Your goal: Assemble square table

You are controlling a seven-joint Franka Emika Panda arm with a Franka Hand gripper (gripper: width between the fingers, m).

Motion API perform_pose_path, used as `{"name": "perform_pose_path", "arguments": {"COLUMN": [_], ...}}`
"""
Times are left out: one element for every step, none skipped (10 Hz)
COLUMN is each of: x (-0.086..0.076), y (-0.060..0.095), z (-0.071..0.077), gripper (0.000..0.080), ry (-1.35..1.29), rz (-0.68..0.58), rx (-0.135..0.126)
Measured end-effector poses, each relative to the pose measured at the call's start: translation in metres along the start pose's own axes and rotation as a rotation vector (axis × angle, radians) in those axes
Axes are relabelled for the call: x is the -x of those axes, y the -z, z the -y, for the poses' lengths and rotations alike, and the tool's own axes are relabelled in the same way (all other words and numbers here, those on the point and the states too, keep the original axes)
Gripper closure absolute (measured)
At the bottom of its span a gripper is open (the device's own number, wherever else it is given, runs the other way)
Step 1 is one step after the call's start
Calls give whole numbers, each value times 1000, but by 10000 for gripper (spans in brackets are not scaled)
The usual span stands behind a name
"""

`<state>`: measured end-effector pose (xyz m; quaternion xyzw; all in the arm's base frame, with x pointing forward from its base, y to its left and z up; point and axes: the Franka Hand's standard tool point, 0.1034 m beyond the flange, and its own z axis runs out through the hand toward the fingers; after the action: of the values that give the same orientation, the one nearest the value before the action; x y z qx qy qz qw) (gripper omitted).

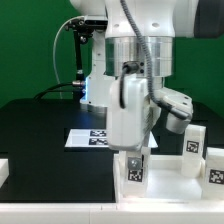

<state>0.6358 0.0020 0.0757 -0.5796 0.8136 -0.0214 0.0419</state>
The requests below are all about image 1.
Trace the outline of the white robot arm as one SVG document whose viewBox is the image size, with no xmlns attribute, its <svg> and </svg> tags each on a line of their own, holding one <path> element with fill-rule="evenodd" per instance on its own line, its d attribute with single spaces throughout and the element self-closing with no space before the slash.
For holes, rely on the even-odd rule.
<svg viewBox="0 0 224 224">
<path fill-rule="evenodd" d="M 105 67 L 112 77 L 107 141 L 126 153 L 125 165 L 145 165 L 143 147 L 160 113 L 181 134 L 192 119 L 192 99 L 164 86 L 172 74 L 173 39 L 224 34 L 224 0 L 70 0 L 85 25 L 105 23 Z"/>
</svg>

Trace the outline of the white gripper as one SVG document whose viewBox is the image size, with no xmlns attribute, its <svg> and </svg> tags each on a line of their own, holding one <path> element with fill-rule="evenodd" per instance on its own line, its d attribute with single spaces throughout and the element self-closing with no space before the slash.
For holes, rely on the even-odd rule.
<svg viewBox="0 0 224 224">
<path fill-rule="evenodd" d="M 166 128 L 182 134 L 192 119 L 192 99 L 164 87 L 160 78 L 155 79 L 155 85 L 155 96 L 170 106 Z M 136 74 L 124 78 L 123 99 L 125 108 L 120 106 L 120 80 L 116 80 L 109 91 L 106 119 L 108 145 L 112 150 L 139 151 L 160 117 L 161 109 L 148 100 L 147 79 L 138 78 Z M 128 158 L 129 170 L 141 168 L 141 158 Z"/>
</svg>

